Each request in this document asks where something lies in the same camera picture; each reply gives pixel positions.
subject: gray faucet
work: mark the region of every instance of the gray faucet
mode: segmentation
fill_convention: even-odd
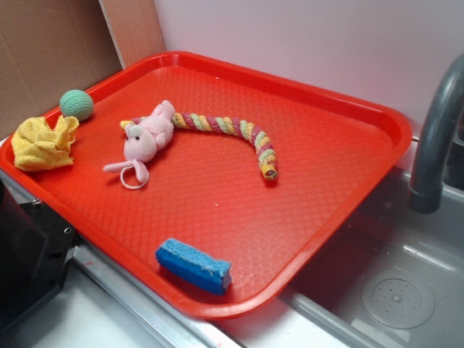
[[[408,206],[428,214],[440,207],[443,181],[464,189],[464,54],[444,74],[419,138]]]

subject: stainless steel sink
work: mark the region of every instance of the stainless steel sink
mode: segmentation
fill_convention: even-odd
[[[291,298],[343,320],[341,334],[363,347],[464,347],[464,195],[446,187],[439,211],[421,215],[406,206],[408,179],[395,168],[382,181],[294,279]]]

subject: yellow cloth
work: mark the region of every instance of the yellow cloth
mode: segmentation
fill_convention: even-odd
[[[78,126],[76,117],[59,116],[54,130],[45,117],[28,118],[12,138],[14,165],[28,172],[71,165],[71,144]]]

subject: red plastic tray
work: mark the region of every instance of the red plastic tray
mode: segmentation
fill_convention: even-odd
[[[24,173],[8,140],[0,167],[150,289],[201,318],[237,316],[276,296],[412,137],[386,107],[184,52],[145,59],[88,92],[94,115],[77,130],[74,165]],[[123,160],[119,122],[149,115],[163,99],[179,112],[258,125],[273,140],[278,180],[264,181],[243,139],[176,130],[149,163],[149,183],[125,189],[119,175],[102,171]],[[44,116],[53,127],[59,115],[56,108]],[[158,265],[154,252],[170,237],[232,262],[225,296]]]

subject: plush unicorn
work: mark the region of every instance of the plush unicorn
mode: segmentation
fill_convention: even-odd
[[[173,138],[174,114],[173,105],[168,100],[164,100],[154,108],[150,116],[121,122],[121,128],[127,138],[124,144],[126,161],[105,165],[103,170],[109,173],[120,172],[121,183],[127,189],[139,189],[145,186],[150,176],[145,163],[152,160]],[[136,178],[140,183],[138,186],[128,185],[124,180],[125,171],[131,168],[136,171]]]

